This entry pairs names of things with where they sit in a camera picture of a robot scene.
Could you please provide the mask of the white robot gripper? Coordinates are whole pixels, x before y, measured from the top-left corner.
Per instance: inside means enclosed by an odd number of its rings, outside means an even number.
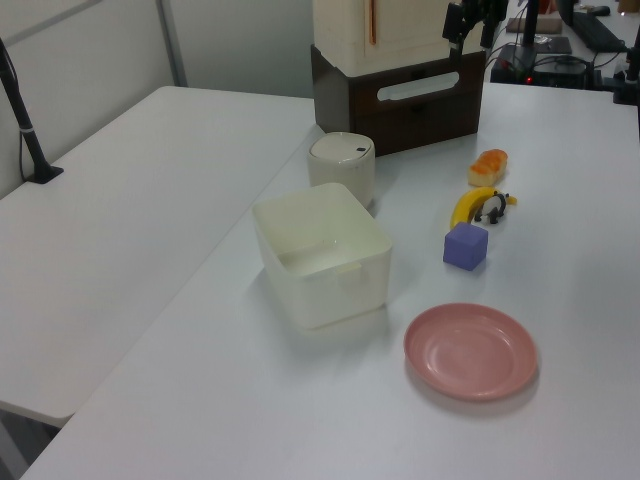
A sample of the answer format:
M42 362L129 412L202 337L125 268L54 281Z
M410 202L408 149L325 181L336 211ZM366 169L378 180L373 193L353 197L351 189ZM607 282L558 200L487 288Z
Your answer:
M447 6L442 37L448 41L449 54L461 53L464 38L462 27L483 23L480 46L490 48L494 42L495 25L506 17L507 0L462 0L461 4L450 2Z

